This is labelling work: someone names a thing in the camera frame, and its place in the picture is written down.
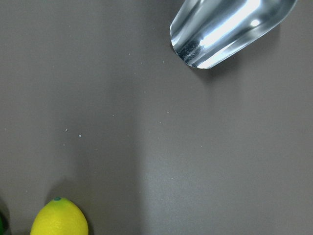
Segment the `metal ice scoop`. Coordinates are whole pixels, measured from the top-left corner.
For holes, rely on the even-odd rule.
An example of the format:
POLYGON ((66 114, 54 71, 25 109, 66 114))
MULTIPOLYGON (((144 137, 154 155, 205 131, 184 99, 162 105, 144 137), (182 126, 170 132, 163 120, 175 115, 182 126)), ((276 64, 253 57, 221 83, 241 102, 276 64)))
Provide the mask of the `metal ice scoop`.
POLYGON ((278 26, 295 0, 186 0, 170 24, 176 55, 211 69, 278 26))

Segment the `yellow lemon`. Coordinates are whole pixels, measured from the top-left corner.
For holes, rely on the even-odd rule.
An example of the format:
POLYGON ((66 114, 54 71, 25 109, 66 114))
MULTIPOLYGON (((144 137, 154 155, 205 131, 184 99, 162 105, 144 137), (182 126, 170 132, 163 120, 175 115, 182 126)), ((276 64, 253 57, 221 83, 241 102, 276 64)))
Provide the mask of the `yellow lemon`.
POLYGON ((89 227, 82 211, 64 197, 55 197, 36 215, 32 235, 87 235, 89 227))

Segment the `green lime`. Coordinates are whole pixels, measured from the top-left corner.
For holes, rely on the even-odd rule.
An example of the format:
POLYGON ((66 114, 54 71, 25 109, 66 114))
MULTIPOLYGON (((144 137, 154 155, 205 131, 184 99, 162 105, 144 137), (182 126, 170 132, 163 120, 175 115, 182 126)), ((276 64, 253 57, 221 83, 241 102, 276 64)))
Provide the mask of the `green lime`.
POLYGON ((0 216, 0 235, 3 235, 3 223, 2 223, 1 216, 0 216))

